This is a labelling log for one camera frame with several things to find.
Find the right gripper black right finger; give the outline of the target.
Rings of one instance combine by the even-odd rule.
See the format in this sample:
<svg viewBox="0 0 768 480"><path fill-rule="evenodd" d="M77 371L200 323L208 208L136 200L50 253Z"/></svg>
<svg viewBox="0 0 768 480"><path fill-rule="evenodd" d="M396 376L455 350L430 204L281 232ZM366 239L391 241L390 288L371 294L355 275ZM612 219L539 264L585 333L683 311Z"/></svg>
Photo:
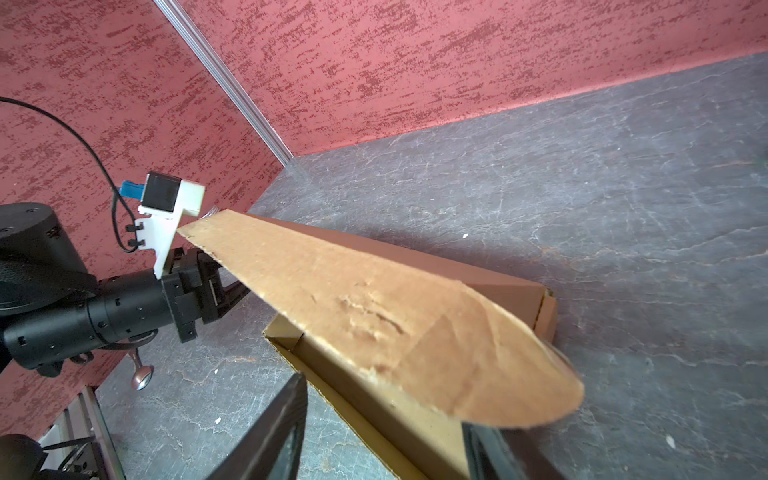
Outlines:
<svg viewBox="0 0 768 480"><path fill-rule="evenodd" d="M564 479L525 430L463 422L462 435L472 480Z"/></svg>

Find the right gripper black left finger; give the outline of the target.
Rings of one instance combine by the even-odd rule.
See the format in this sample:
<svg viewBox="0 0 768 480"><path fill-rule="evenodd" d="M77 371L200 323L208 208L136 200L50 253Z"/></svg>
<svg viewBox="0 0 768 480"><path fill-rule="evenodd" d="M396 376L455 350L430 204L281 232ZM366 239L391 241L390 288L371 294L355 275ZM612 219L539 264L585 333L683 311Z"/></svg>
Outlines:
<svg viewBox="0 0 768 480"><path fill-rule="evenodd" d="M295 373L208 479L296 479L307 408L306 378Z"/></svg>

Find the brown cardboard box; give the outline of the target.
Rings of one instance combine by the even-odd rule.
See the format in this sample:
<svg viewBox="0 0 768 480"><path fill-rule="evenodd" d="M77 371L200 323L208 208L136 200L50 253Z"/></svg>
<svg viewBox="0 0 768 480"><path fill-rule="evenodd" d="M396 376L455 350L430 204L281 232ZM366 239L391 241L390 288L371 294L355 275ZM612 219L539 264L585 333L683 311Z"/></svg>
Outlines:
<svg viewBox="0 0 768 480"><path fill-rule="evenodd" d="M470 479L463 422L529 435L584 399L542 284L230 210L180 234L275 310L265 339L399 479Z"/></svg>

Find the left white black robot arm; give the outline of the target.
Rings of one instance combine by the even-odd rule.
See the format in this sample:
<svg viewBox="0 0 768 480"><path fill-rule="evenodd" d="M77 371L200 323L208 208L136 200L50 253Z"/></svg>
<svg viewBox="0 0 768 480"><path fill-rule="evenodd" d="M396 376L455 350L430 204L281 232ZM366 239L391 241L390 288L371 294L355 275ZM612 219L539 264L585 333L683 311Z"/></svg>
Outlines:
<svg viewBox="0 0 768 480"><path fill-rule="evenodd" d="M96 350L132 350L172 325L180 341L215 322L249 292L223 285L221 266L198 248L177 248L169 273L143 270L99 280L87 271L54 210L1 207L1 365L56 377L65 361Z"/></svg>

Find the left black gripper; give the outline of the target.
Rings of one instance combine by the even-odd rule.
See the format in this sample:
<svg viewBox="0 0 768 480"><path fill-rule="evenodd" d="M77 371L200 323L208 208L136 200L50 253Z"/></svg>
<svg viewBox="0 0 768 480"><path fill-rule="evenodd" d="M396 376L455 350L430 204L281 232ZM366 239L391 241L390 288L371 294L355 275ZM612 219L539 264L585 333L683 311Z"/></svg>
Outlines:
<svg viewBox="0 0 768 480"><path fill-rule="evenodd" d="M182 343L197 338L196 321L204 324L225 316L249 293L250 289L235 280L223 284L222 266L199 248L172 252L170 270L161 279L163 294L173 324Z"/></svg>

